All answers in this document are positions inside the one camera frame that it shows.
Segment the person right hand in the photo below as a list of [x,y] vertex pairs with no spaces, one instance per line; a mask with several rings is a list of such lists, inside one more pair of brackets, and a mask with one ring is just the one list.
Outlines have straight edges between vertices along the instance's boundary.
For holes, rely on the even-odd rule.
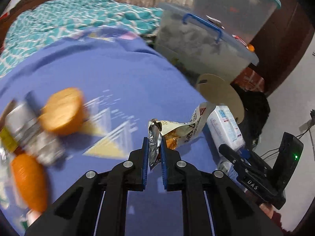
[[268,203],[262,203],[259,205],[259,208],[273,221],[275,224],[282,228],[281,224],[281,214],[274,210],[273,205]]

